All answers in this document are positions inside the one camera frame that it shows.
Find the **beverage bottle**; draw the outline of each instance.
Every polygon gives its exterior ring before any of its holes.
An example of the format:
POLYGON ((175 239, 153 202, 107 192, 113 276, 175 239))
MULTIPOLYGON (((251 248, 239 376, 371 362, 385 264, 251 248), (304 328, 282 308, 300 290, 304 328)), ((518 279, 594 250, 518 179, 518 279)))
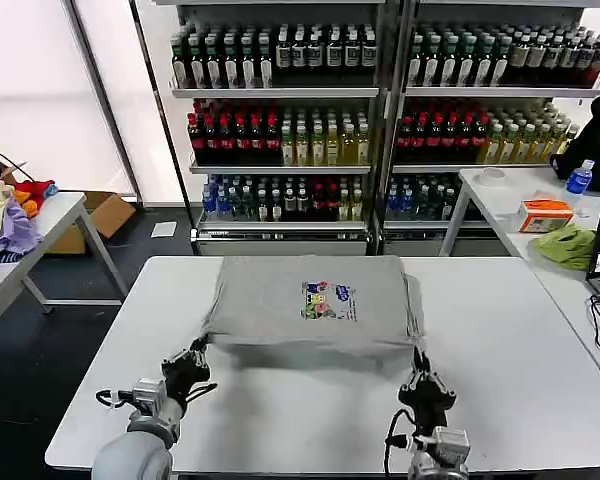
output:
POLYGON ((229 117, 226 113, 223 113, 220 116, 220 145, 224 150, 233 150, 236 146, 236 139, 231 134, 231 129, 229 128, 229 117))
POLYGON ((338 206, 338 221, 346 222, 351 214, 351 205, 349 202, 349 190, 340 186, 340 204, 338 206))
POLYGON ((427 220, 429 214, 429 185, 422 185, 420 187, 420 194, 418 195, 418 213, 416 214, 418 220, 427 220))
POLYGON ((231 211, 233 213, 233 219, 236 221, 244 220, 244 210, 242 208, 242 199, 238 195, 236 187, 229 187, 229 203, 231 204, 231 211))
POLYGON ((402 198, 400 200, 400 218, 409 220, 411 218, 411 210, 413 209, 413 190, 408 188, 402 189, 402 198))
POLYGON ((527 163, 541 163, 542 153, 544 152, 547 143, 549 142, 549 135, 551 132, 551 126, 548 123, 543 123, 540 126, 540 133, 536 139, 531 143, 529 147, 529 153, 527 154, 527 163))
POLYGON ((282 126, 282 162, 284 165, 293 165, 293 138, 291 137, 291 127, 282 126))
POLYGON ((560 85, 570 85, 573 82, 574 67, 580 55, 580 37, 573 37, 571 42, 562 49, 562 56, 558 62, 557 78, 560 85))
POLYGON ((330 124, 327 133, 327 164, 337 165, 339 156, 338 127, 330 124))
POLYGON ((229 88, 238 88, 238 64, 236 57, 235 37, 227 34, 224 37, 224 71, 229 88))
POLYGON ((305 166, 309 163, 309 142, 307 141, 307 129, 304 125, 298 125, 296 130, 296 160, 298 165, 305 166))
POLYGON ((493 43, 495 38, 487 35, 482 45, 482 52, 476 58, 476 77, 473 81, 474 87, 483 87, 487 84, 489 73, 491 72, 491 63, 493 61, 493 43))
POLYGON ((503 127, 499 123, 493 125, 491 137, 480 149, 476 163, 486 165, 497 163, 497 153, 502 139, 502 130, 503 127))
POLYGON ((269 114, 267 121, 267 150, 276 156, 280 152, 280 135, 278 134, 277 120, 274 113, 269 114))
POLYGON ((407 87, 418 85, 420 78, 420 66, 422 64, 422 35, 413 36, 411 54, 409 56, 409 70, 407 71, 407 87))
POLYGON ((298 219, 306 221, 309 215, 309 196, 305 188, 298 189, 298 219))
POLYGON ((251 139, 242 115, 236 116, 236 143, 241 150, 251 149, 251 139))
POLYGON ((522 32, 517 31, 514 34, 513 41, 513 51, 511 58, 509 58, 509 83, 524 85, 526 82, 524 70, 530 51, 529 35, 523 35, 522 32))
POLYGON ((260 76, 262 88, 271 88, 273 86, 273 69, 271 67, 268 33, 260 33, 260 36, 258 37, 258 47, 260 50, 260 76))
POLYGON ((358 165, 369 164, 369 125, 360 123, 358 127, 357 150, 358 150, 358 165))
POLYGON ((331 41, 327 45, 327 66, 333 70, 342 67, 342 43, 340 43, 340 32, 331 34, 331 41))
POLYGON ((473 123, 473 132, 471 135, 471 154, 478 155, 480 149, 486 142, 487 138, 487 119, 486 115, 477 116, 476 121, 473 123))
POLYGON ((500 142, 498 151, 496 152, 495 163, 509 165, 513 163, 512 153, 518 141, 520 127, 516 123, 511 123, 507 130, 507 136, 500 142))
POLYGON ((253 56, 253 39, 251 34, 244 35, 240 40, 242 44, 242 75, 244 88, 256 87, 256 64, 253 56))
POLYGON ((262 134, 262 128, 260 127, 260 114, 251 114, 251 148, 257 149, 257 152, 261 152, 265 147, 265 141, 262 134))
POLYGON ((422 156, 424 153, 424 145, 427 139, 427 115, 425 113, 420 114, 418 123, 413 128, 411 134, 411 154, 413 156, 422 156))
POLYGON ((195 113, 190 113, 187 117, 189 120, 187 131, 189 133, 189 140, 191 140, 191 148, 197 154, 204 150, 205 147, 204 131, 195 113))
POLYGON ((473 81, 476 70, 476 57, 474 54, 476 41, 477 38, 473 35, 469 35, 465 38, 464 48, 462 53, 458 56, 458 76, 456 78, 456 85, 458 87, 466 87, 473 81))
POLYGON ((276 66, 280 70, 291 67, 291 46, 287 42, 287 32, 281 31, 276 45, 276 66))
POLYGON ((567 124, 559 123, 553 129, 553 135, 549 138, 547 145, 542 152, 542 157, 540 158, 540 163, 547 163, 551 160, 551 155, 558 151, 558 147, 562 141, 566 138, 567 133, 567 124))
POLYGON ((269 205, 267 203, 267 191, 258 190, 258 218, 261 222, 269 221, 269 205))
POLYGON ((445 45, 445 51, 442 55, 440 69, 440 86, 449 87, 456 76, 456 48, 458 46, 458 37, 450 35, 445 45))
POLYGON ((218 201, 217 201, 217 210, 218 210, 218 220, 222 221, 232 221, 233 220, 233 211, 231 209, 231 203, 227 198, 227 193, 224 189, 218 192, 218 201))
POLYGON ((325 164, 324 154, 324 135, 322 133, 322 124, 315 123, 313 125, 313 139, 311 142, 311 150, 313 154, 313 164, 323 166, 325 164))
POLYGON ((216 127, 213 122, 213 117, 210 113, 204 116, 205 137, 207 139, 207 147, 211 149, 211 153, 216 152, 220 147, 220 138, 216 132, 216 127))
POLYGON ((453 190, 453 188, 447 188, 444 193, 444 205, 442 207, 442 215, 440 216, 440 219, 443 221, 451 219, 451 214, 453 213, 453 209, 455 206, 455 191, 453 190))
POLYGON ((576 209, 576 206, 591 183, 591 179, 593 178, 592 170, 595 163, 593 160, 582 162, 581 167, 571 172, 564 186, 562 200, 567 202, 578 216, 584 216, 579 211, 581 209, 576 209))
POLYGON ((298 200, 292 188, 287 188, 284 194, 284 220, 293 222, 297 220, 296 209, 298 200))
POLYGON ((203 58, 200 53, 200 37, 192 33, 189 35, 189 52, 191 54, 191 72, 195 82, 195 88, 206 88, 204 81, 203 58))
POLYGON ((347 68, 357 68, 360 65, 360 42, 358 41, 358 32, 356 30, 349 32, 349 39, 344 49, 345 66, 347 68))
POLYGON ((274 222, 282 219, 282 200, 280 199, 280 190, 277 188, 271 190, 271 218, 274 222))
POLYGON ((493 72, 491 73, 490 87, 500 85, 502 78, 509 64, 509 49, 511 47, 511 37, 502 37, 498 46, 498 55, 493 60, 493 72))
POLYGON ((244 216, 246 220, 258 220, 259 217, 257 213, 255 200, 253 198, 253 194, 251 193, 251 187, 249 185, 245 185, 244 187, 242 187, 242 209, 244 211, 244 216))
POLYGON ((396 146, 398 149, 398 156, 403 158, 407 155, 408 150, 411 147, 411 127, 413 124, 413 118, 410 116, 405 116, 402 119, 402 123, 400 125, 400 131, 398 132, 398 138, 396 141, 396 146))
POLYGON ((365 37, 362 40, 362 66, 366 69, 374 69, 378 50, 376 34, 370 30, 365 32, 365 37))
POLYGON ((527 159, 527 154, 529 153, 529 148, 531 147, 531 143, 533 143, 534 137, 536 134, 536 126, 528 123, 524 127, 524 133, 522 134, 522 138, 520 138, 515 147, 513 147, 513 152, 511 153, 511 163, 525 163, 527 159))
POLYGON ((580 130, 580 126, 575 123, 569 126, 569 130, 567 130, 567 135, 558 146, 558 150, 556 152, 558 155, 562 155, 564 152, 567 151, 567 148, 569 148, 569 144, 571 143, 571 141, 578 135, 578 130, 580 130))
POLYGON ((529 46, 529 54, 526 62, 526 78, 529 84, 538 84, 541 81, 540 66, 547 53, 546 47, 547 37, 538 35, 533 43, 529 46))
POLYGON ((313 187, 313 215, 316 221, 325 221, 326 198, 324 193, 324 185, 316 183, 313 187))
POLYGON ((436 116, 431 120, 427 132, 426 150, 429 154, 437 153, 437 147, 440 145, 442 138, 442 114, 436 113, 436 116))
POLYGON ((442 137, 440 138, 440 146, 444 148, 445 154, 451 151, 451 148, 456 142, 456 122, 458 116, 455 112, 449 114, 448 120, 445 122, 442 129, 442 137))
POLYGON ((562 41, 561 35, 553 37, 550 45, 547 45, 547 51, 542 59, 539 72, 539 83, 541 85, 554 85, 556 83, 556 68, 562 57, 562 41))
POLYGON ((309 47, 307 48, 307 57, 307 63, 312 70, 324 65, 324 45, 317 33, 311 34, 311 43, 309 43, 309 47))
POLYGON ((189 82, 187 79, 187 69, 185 68, 185 58, 182 51, 182 36, 176 33, 171 37, 171 66, 173 76, 176 82, 176 88, 187 88, 189 82))
POLYGON ((218 64, 218 52, 216 50, 216 36, 209 34, 204 39, 207 48, 207 73, 209 76, 209 85, 211 88, 222 88, 222 77, 220 75, 220 65, 218 64))
POLYGON ((431 35, 429 44, 429 53, 423 60, 423 78, 422 86, 431 87, 433 85, 434 77, 438 71, 438 61, 440 59, 440 35, 431 35))
POLYGON ((351 220, 359 222, 362 220, 362 190, 353 190, 353 202, 351 203, 351 220))
POLYGON ((593 55, 596 52, 594 48, 595 42, 595 38, 589 36, 585 39, 584 45, 580 49, 580 54, 578 55, 578 59, 576 60, 576 64, 574 66, 574 83, 578 86, 584 86, 587 83, 587 72, 589 71, 589 67, 591 67, 593 55))
POLYGON ((397 220, 400 212, 400 199, 395 188, 389 190, 387 197, 387 220, 397 220))
POLYGON ((294 68, 303 69, 307 66, 307 46, 304 43, 304 29, 296 31, 295 41, 291 46, 291 59, 294 68))
POLYGON ((463 157, 475 158, 475 155, 471 155, 471 139, 473 132, 471 124, 473 123, 473 117, 471 113, 467 113, 464 120, 460 122, 460 125, 456 129, 456 151, 463 157))
POLYGON ((202 207, 204 209, 205 220, 212 222, 218 219, 216 211, 216 199, 208 190, 202 192, 202 207))
POLYGON ((431 205, 432 217, 442 218, 442 211, 444 209, 444 191, 446 187, 444 185, 438 185, 436 187, 435 204, 431 205))
POLYGON ((595 43, 595 53, 593 54, 591 65, 587 69, 585 86, 588 88, 593 87, 598 79, 598 75, 600 75, 600 35, 595 43))
POLYGON ((327 185, 329 185, 326 202, 327 220, 330 222, 335 222, 338 220, 340 194, 338 193, 338 186, 335 183, 328 183, 327 185))
POLYGON ((342 160, 345 165, 358 164, 358 142, 354 133, 355 127, 352 123, 345 125, 345 136, 342 141, 342 160))

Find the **green cloth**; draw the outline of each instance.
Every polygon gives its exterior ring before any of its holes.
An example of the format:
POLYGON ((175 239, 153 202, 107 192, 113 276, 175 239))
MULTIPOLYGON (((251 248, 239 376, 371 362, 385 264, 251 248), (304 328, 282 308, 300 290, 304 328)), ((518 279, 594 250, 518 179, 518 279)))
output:
POLYGON ((574 223, 531 241, 533 247, 549 260, 571 270, 586 270, 596 235, 574 223))

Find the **orange box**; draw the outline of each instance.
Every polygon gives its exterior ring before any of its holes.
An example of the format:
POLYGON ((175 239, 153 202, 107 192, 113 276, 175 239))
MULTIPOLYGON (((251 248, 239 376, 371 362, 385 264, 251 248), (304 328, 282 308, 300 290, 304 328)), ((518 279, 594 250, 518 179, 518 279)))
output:
POLYGON ((527 200, 520 205, 518 217, 520 232, 547 233, 569 223, 573 211, 560 200, 527 200))

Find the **purple cloth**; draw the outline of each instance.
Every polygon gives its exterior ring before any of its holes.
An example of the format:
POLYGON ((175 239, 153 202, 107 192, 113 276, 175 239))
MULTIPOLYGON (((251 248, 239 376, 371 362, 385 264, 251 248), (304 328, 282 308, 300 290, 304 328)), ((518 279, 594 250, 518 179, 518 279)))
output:
POLYGON ((0 253, 11 252, 24 255, 42 241, 42 235, 35 231, 22 207, 10 198, 4 209, 0 229, 0 253))

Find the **metal shelf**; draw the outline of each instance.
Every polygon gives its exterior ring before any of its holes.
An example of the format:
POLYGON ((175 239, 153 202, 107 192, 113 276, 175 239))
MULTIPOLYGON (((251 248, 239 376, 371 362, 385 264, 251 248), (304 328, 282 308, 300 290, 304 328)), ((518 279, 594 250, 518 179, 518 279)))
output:
MULTIPOLYGON (((402 230, 446 230, 449 222, 445 220, 386 220, 384 229, 387 231, 402 230)), ((486 221, 465 221, 460 228, 490 229, 486 221)))
POLYGON ((153 0, 156 5, 338 5, 379 4, 385 0, 153 0))
POLYGON ((202 221, 200 232, 342 232, 364 233, 364 222, 219 222, 202 221))
POLYGON ((496 167, 496 168, 550 168, 549 164, 533 164, 533 163, 515 163, 509 165, 483 165, 483 164, 464 164, 464 165, 453 165, 453 164, 414 164, 414 165, 394 165, 393 173, 404 174, 404 173, 457 173, 465 168, 485 168, 485 167, 496 167))
POLYGON ((316 166, 200 166, 195 163, 189 167, 194 174, 214 175, 364 175, 369 173, 371 167, 368 165, 336 165, 326 167, 316 166))
POLYGON ((406 87, 407 97, 512 97, 512 98, 595 98, 593 88, 531 87, 406 87))
POLYGON ((428 5, 507 5, 530 7, 600 8, 600 0, 420 0, 428 5))
POLYGON ((302 88, 180 88, 172 90, 176 98, 375 98, 374 87, 302 87, 302 88))

